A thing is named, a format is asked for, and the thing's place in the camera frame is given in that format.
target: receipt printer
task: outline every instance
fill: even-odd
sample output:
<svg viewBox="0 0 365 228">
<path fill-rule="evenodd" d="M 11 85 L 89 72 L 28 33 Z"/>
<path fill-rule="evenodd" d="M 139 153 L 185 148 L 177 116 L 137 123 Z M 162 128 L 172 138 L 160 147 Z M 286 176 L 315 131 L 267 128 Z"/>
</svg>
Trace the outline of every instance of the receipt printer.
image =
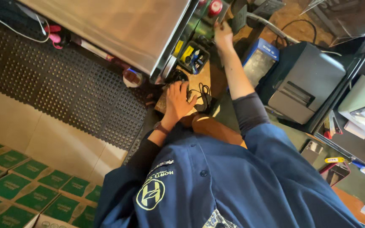
<svg viewBox="0 0 365 228">
<path fill-rule="evenodd" d="M 256 87 L 266 109 L 305 124 L 346 75 L 342 64 L 300 42 L 280 50 L 279 61 Z"/>
</svg>

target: black rubber mat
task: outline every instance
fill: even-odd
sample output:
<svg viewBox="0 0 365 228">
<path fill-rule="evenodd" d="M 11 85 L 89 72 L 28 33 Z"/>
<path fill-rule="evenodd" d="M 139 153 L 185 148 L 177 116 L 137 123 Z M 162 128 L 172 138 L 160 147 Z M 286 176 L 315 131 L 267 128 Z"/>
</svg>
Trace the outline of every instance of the black rubber mat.
<svg viewBox="0 0 365 228">
<path fill-rule="evenodd" d="M 27 34 L 43 39 L 41 31 Z M 72 48 L 37 43 L 0 24 L 0 92 L 119 148 L 136 143 L 144 91 Z"/>
</svg>

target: tile floor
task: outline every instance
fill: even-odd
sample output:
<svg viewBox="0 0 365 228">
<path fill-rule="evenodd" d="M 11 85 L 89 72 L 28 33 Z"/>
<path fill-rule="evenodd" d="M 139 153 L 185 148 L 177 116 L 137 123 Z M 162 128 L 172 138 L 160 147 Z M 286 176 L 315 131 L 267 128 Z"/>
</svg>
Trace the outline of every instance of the tile floor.
<svg viewBox="0 0 365 228">
<path fill-rule="evenodd" d="M 127 151 L 0 93 L 0 143 L 71 175 L 102 184 Z"/>
</svg>

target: person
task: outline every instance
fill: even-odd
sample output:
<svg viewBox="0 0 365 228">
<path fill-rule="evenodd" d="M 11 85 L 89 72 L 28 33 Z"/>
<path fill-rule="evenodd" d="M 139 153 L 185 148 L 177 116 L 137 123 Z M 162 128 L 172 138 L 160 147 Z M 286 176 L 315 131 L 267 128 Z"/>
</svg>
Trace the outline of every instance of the person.
<svg viewBox="0 0 365 228">
<path fill-rule="evenodd" d="M 175 82 L 161 124 L 126 166 L 105 176 L 96 228 L 361 227 L 286 134 L 269 123 L 232 38 L 226 22 L 215 25 L 247 149 L 174 127 L 196 102 L 187 102 L 188 82 Z"/>
</svg>

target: yellow key tag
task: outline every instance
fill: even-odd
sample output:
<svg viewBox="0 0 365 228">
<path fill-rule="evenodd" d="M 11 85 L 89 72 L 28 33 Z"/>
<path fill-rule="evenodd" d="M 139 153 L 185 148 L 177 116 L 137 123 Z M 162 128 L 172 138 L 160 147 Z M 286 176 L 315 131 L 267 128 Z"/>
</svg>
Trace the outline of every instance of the yellow key tag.
<svg viewBox="0 0 365 228">
<path fill-rule="evenodd" d="M 185 62 L 185 58 L 187 56 L 190 56 L 193 51 L 194 51 L 194 48 L 191 46 L 188 46 L 187 49 L 185 50 L 184 54 L 181 56 L 181 61 Z"/>
<path fill-rule="evenodd" d="M 177 57 L 177 55 L 180 53 L 181 48 L 183 47 L 184 41 L 178 41 L 177 45 L 176 45 L 176 49 L 174 51 L 173 56 Z"/>
<path fill-rule="evenodd" d="M 326 163 L 335 163 L 335 162 L 344 162 L 344 158 L 342 157 L 331 157 L 325 159 Z"/>
</svg>

